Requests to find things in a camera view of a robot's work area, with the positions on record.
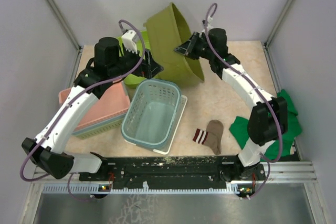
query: light blue laundry basket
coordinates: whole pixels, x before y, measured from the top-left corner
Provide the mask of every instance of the light blue laundry basket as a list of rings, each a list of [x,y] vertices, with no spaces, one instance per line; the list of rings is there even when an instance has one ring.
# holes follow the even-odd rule
[[[121,125],[122,136],[146,148],[160,148],[173,134],[181,91],[172,82],[145,80],[136,89]]]

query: green basket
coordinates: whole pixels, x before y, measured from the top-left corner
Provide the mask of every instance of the green basket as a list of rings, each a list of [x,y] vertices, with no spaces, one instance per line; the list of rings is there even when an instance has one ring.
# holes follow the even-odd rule
[[[144,24],[154,60],[163,66],[158,79],[171,81],[180,87],[204,82],[201,64],[181,56],[174,48],[191,37],[187,22],[173,3],[150,17]]]

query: light green container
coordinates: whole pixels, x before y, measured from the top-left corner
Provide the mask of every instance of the light green container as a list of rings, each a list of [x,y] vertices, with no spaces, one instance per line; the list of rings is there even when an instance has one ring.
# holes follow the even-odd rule
[[[200,62],[174,51],[175,47],[191,37],[189,26],[174,3],[150,17],[144,26],[147,29],[152,56],[164,68],[158,79],[174,82],[180,87],[204,82]]]
[[[79,139],[86,139],[104,133],[105,131],[109,131],[111,129],[119,127],[122,124],[122,121],[124,120],[125,116],[126,113],[118,115],[114,118],[107,119],[103,122],[94,124],[84,129],[74,131],[72,134],[78,137]]]

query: stacked baskets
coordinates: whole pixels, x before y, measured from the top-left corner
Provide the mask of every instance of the stacked baskets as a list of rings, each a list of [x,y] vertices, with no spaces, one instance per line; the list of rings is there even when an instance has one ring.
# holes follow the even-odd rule
[[[71,89],[58,94],[63,104]],[[92,106],[72,133],[80,139],[88,138],[121,125],[130,107],[130,99],[123,83],[111,86],[99,101]]]

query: pink basket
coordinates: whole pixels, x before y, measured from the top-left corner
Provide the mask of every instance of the pink basket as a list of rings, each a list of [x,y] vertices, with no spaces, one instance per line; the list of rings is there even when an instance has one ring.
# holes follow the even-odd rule
[[[62,105],[67,99],[71,88],[62,90],[58,94],[58,100]],[[82,118],[75,131],[95,125],[115,116],[124,114],[130,107],[130,98],[122,83],[111,86],[99,101],[90,108],[88,113]]]

